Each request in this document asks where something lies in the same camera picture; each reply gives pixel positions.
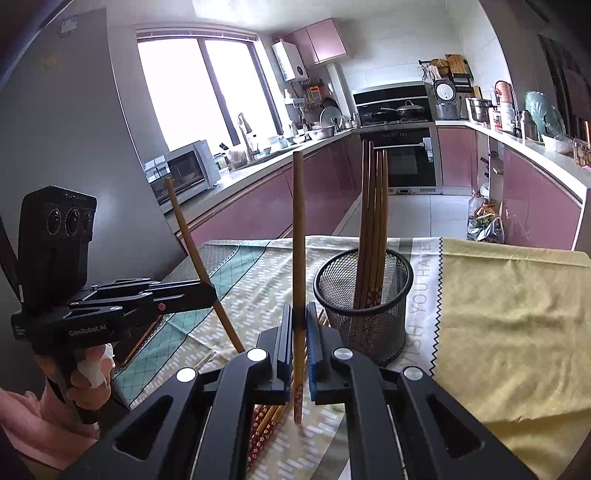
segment mesh pencil holder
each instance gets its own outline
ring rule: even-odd
[[[355,248],[322,265],[314,279],[314,295],[347,348],[386,365],[402,352],[406,341],[406,296],[413,284],[413,269],[402,255],[387,250],[381,304],[354,309],[357,259]]]

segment yellow cloth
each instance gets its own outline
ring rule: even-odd
[[[582,252],[443,240],[434,379],[540,480],[591,427],[590,267]]]

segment tiled floor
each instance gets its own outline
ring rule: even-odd
[[[388,197],[388,236],[443,236],[466,238],[470,197],[451,195],[390,195]],[[361,206],[358,206],[340,232],[359,236]]]

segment finger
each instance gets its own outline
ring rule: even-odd
[[[75,388],[68,389],[66,396],[80,408],[86,410],[98,410],[111,396],[111,387],[102,384],[97,388]]]
[[[90,363],[98,362],[105,353],[105,345],[97,345],[86,349],[86,360]]]
[[[103,372],[108,383],[111,383],[111,370],[113,370],[113,360],[110,358],[103,358],[100,362],[100,371]]]
[[[77,368],[70,375],[70,382],[77,388],[90,388],[90,381]]]
[[[33,355],[33,359],[43,371],[43,375],[48,378],[53,378],[56,374],[56,361],[50,356]]]

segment window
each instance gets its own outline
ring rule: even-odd
[[[207,140],[238,145],[238,114],[258,138],[281,132],[269,87],[249,41],[166,38],[140,41],[139,56],[169,150]]]

